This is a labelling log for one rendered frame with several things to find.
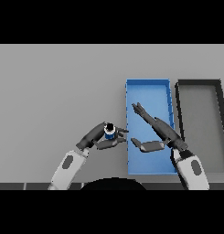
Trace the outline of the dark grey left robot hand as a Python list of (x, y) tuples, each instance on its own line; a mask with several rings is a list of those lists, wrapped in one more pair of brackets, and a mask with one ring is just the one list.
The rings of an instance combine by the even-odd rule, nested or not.
[(128, 130), (115, 126), (115, 138), (107, 140), (104, 136), (104, 126), (107, 122), (102, 122), (91, 129), (76, 146), (83, 151), (85, 148), (92, 148), (96, 146), (98, 150), (108, 149), (115, 147), (117, 144), (124, 143), (126, 139), (123, 133), (128, 133)]

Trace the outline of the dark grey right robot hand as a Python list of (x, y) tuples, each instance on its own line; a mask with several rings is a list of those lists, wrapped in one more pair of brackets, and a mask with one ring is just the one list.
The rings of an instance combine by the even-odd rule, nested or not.
[(154, 132), (161, 138), (161, 142), (151, 141), (141, 143), (139, 140), (133, 137), (131, 139), (132, 143), (138, 147), (142, 153), (161, 151), (165, 149), (165, 146), (177, 149), (180, 152), (185, 151), (188, 148), (188, 145), (169, 124), (157, 117), (152, 117), (139, 102), (136, 104), (133, 103), (132, 106), (134, 112), (141, 116), (143, 120), (149, 124)]

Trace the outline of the blue bin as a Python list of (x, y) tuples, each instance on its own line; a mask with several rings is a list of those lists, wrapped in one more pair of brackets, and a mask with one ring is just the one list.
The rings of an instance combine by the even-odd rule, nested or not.
[(175, 128), (169, 79), (127, 79), (126, 129), (128, 174), (131, 176), (175, 175), (171, 148), (150, 151), (166, 143), (155, 132), (159, 120)]

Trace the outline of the dark grey bin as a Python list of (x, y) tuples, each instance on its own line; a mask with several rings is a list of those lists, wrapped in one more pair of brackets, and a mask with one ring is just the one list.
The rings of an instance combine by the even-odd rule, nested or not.
[(224, 97), (221, 80), (178, 80), (179, 130), (207, 173), (224, 174)]

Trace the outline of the flat black arc shape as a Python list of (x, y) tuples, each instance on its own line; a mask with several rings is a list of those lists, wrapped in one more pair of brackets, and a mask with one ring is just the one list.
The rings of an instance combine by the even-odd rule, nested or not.
[(82, 190), (144, 190), (144, 187), (134, 179), (112, 177), (89, 182)]

